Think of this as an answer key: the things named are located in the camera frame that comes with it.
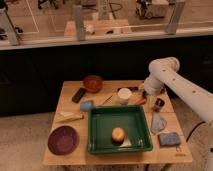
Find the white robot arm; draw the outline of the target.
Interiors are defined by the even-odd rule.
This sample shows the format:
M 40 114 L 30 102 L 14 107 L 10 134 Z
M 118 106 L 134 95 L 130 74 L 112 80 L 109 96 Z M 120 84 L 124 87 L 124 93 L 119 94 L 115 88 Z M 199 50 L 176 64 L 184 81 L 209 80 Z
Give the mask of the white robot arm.
M 156 59 L 149 64 L 149 76 L 144 89 L 149 95 L 159 95 L 169 87 L 213 130 L 213 93 L 201 88 L 178 74 L 180 62 L 175 57 Z

